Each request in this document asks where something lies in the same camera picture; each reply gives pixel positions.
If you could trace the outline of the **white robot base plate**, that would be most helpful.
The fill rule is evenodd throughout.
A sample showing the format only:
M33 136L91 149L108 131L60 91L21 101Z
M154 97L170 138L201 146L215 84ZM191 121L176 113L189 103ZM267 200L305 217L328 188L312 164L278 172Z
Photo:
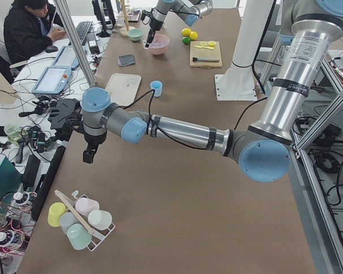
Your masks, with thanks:
M214 76L216 97L219 101L256 101L256 91L252 74Z

